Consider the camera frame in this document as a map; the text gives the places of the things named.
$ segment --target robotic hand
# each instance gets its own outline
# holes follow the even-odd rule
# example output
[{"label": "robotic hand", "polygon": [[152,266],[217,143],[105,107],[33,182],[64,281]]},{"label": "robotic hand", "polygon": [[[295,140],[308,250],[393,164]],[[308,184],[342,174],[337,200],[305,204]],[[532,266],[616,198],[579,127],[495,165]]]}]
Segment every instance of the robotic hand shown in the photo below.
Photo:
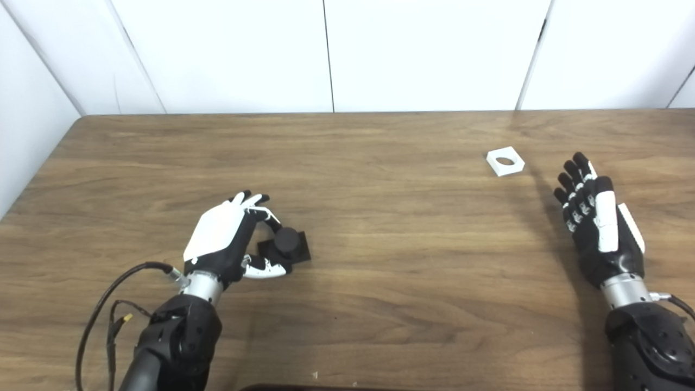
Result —
[{"label": "robotic hand", "polygon": [[280,220],[268,208],[259,206],[269,199],[265,194],[251,197],[246,190],[200,216],[183,252],[183,274],[190,278],[212,275],[225,290],[242,277],[272,278],[290,273],[289,263],[245,254],[256,223],[263,221],[275,234],[282,230]]},{"label": "robotic hand", "polygon": [[682,319],[656,301],[685,304],[647,290],[644,240],[625,204],[616,205],[611,179],[598,177],[581,152],[564,169],[558,177],[564,189],[555,189],[555,197],[579,252],[582,274],[611,307],[605,332],[612,347],[614,389],[695,390],[695,346]]},{"label": "robotic hand", "polygon": [[[283,228],[259,206],[268,200],[243,191],[200,217],[183,252],[181,290],[152,314],[140,334],[121,391],[202,391],[222,331],[215,311],[222,292],[242,277],[283,276],[292,263],[309,259],[303,233]],[[264,256],[245,254],[261,221],[274,232],[274,244],[264,247]]]}]

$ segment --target black robotic forearm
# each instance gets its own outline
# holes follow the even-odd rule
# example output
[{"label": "black robotic forearm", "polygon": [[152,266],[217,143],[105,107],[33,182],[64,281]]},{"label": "black robotic forearm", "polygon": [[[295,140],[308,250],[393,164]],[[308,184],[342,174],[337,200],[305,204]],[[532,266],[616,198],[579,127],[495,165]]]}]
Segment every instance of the black robotic forearm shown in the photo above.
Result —
[{"label": "black robotic forearm", "polygon": [[695,347],[675,313],[657,303],[629,304],[608,314],[605,332],[616,391],[695,390]]},{"label": "black robotic forearm", "polygon": [[172,297],[140,334],[121,391],[202,391],[222,323],[213,305],[190,294]]}]

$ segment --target wood grain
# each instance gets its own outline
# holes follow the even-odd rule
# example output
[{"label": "wood grain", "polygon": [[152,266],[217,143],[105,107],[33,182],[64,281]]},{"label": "wood grain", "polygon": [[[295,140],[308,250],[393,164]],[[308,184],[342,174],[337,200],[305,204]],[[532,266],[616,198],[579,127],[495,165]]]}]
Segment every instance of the wood grain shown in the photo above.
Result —
[{"label": "wood grain", "polygon": [[[695,303],[694,124],[693,110],[83,118],[0,223],[1,383],[73,390],[108,284],[144,261],[181,266],[200,214],[251,189],[306,230],[313,261],[225,293],[210,390],[611,390],[607,308],[555,178],[577,150],[611,175],[648,286]],[[497,178],[483,156],[508,145],[526,168]],[[146,272],[115,297],[154,309],[175,290]],[[119,336],[119,379],[144,325]],[[102,318],[89,390],[105,388],[104,333]]]}]

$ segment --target black cylinder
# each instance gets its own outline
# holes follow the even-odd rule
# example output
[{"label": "black cylinder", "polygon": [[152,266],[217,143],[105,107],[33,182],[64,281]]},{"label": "black cylinder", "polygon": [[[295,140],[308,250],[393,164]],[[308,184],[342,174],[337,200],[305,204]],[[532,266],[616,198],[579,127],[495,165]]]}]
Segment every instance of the black cylinder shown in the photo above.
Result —
[{"label": "black cylinder", "polygon": [[302,242],[300,235],[292,228],[284,227],[277,231],[273,243],[285,259],[291,260],[300,256]]}]

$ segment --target wire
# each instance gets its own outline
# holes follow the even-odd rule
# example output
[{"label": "wire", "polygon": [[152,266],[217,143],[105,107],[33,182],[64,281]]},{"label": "wire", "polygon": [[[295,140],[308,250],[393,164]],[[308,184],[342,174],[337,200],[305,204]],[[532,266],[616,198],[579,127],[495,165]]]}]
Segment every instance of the wire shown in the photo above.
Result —
[{"label": "wire", "polygon": [[116,312],[116,307],[117,307],[119,304],[127,304],[127,305],[130,305],[131,307],[135,308],[140,314],[143,314],[143,315],[145,315],[145,316],[148,317],[148,318],[151,318],[151,317],[152,317],[152,314],[150,314],[146,309],[140,307],[139,305],[133,303],[133,302],[130,301],[130,300],[114,300],[114,301],[113,301],[113,304],[111,305],[111,311],[110,311],[109,314],[108,314],[108,322],[109,322],[110,324],[112,324],[112,323],[114,322],[114,316],[115,316],[115,312]]},{"label": "wire", "polygon": [[689,306],[686,302],[683,300],[680,300],[678,297],[671,295],[671,297],[668,298],[668,300],[674,304],[677,305],[681,310],[685,311],[690,317],[695,321],[695,311],[693,311],[693,308]]},{"label": "wire", "polygon": [[148,318],[152,317],[152,314],[150,314],[146,309],[140,307],[139,305],[133,303],[132,301],[128,300],[114,300],[113,304],[111,305],[111,311],[108,313],[108,327],[106,331],[106,366],[108,368],[108,391],[113,391],[114,386],[115,386],[115,379],[116,379],[116,335],[118,335],[118,332],[120,331],[121,327],[123,324],[125,324],[128,320],[130,320],[130,317],[132,317],[132,314],[128,314],[125,317],[122,317],[118,319],[118,322],[115,320],[115,313],[116,313],[116,307],[118,307],[119,304],[127,304],[130,305],[131,307],[135,308],[140,314],[145,315]]},{"label": "wire", "polygon": [[139,264],[130,268],[119,278],[116,278],[116,280],[114,280],[111,283],[111,285],[106,289],[104,294],[101,295],[101,298],[99,299],[99,301],[97,301],[97,305],[92,311],[92,315],[87,321],[87,326],[85,326],[85,330],[82,333],[82,338],[80,339],[80,344],[77,348],[77,360],[75,363],[75,386],[77,387],[77,391],[84,391],[84,389],[82,388],[82,360],[84,359],[85,349],[87,347],[87,339],[89,338],[89,334],[91,333],[92,328],[94,328],[94,323],[97,322],[97,317],[99,316],[101,309],[104,307],[104,304],[106,304],[106,300],[108,300],[108,297],[111,296],[111,294],[113,293],[113,291],[116,290],[118,285],[121,285],[121,283],[125,281],[128,277],[145,269],[159,269],[164,273],[169,274],[172,270],[174,270],[174,267],[162,262],[145,262],[144,264]]}]

